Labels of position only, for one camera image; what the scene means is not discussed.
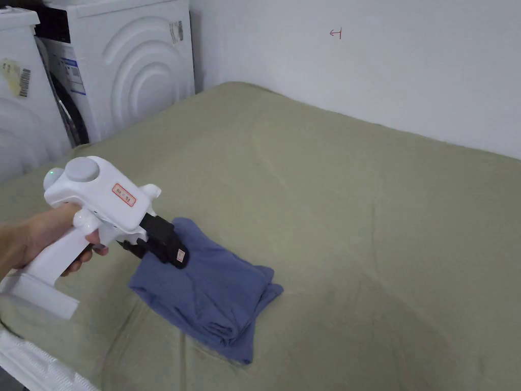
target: yellow sticker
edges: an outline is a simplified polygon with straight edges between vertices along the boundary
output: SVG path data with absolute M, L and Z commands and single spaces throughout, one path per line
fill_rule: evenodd
M 29 80 L 31 79 L 30 70 L 20 67 L 14 60 L 4 58 L 0 63 L 0 72 L 7 80 L 9 89 L 14 96 L 27 97 Z

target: white washing machine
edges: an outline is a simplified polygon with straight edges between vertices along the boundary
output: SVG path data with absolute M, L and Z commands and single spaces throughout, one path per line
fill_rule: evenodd
M 71 149 L 34 40 L 35 12 L 0 8 L 0 183 Z
M 194 94 L 188 0 L 53 0 L 36 34 L 90 142 Z

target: blue towel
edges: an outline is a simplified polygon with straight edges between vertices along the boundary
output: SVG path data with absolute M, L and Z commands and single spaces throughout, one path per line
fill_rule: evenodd
M 274 272 L 253 266 L 211 241 L 188 218 L 173 221 L 190 252 L 182 270 L 143 257 L 130 281 L 134 290 L 159 315 L 230 360 L 253 360 L 255 318 L 278 295 Z

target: bed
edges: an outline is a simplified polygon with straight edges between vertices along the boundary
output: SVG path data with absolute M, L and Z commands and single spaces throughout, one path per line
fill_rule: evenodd
M 147 308 L 127 288 L 139 260 L 111 246 L 59 280 L 81 301 L 69 322 L 0 302 L 5 327 L 27 340 L 19 344 L 70 370 L 67 387 L 520 389 L 518 160 L 242 83 L 76 148 L 61 164 L 88 155 L 160 186 L 158 214 L 189 217 L 272 267 L 285 292 L 258 318 L 254 361 L 241 366 Z M 47 208 L 48 168 L 2 188 L 2 219 Z

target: label sticker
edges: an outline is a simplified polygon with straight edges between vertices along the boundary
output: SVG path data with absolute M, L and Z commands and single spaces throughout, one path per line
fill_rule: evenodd
M 181 249 L 177 250 L 177 260 L 183 262 L 185 252 Z
M 125 190 L 120 184 L 115 184 L 112 188 L 112 192 L 120 197 L 127 203 L 128 206 L 134 206 L 135 198 L 127 190 Z
M 76 94 L 86 95 L 83 87 L 83 80 L 81 80 L 80 68 L 78 62 L 70 58 L 60 57 L 60 62 L 63 72 L 70 82 L 70 91 Z
M 181 42 L 184 39 L 183 22 L 181 20 L 170 23 L 170 35 L 174 44 Z
M 29 81 L 31 80 L 31 71 L 29 69 L 22 68 L 14 60 L 4 58 L 0 64 L 0 71 L 7 80 L 7 85 L 14 96 L 27 97 L 29 94 Z

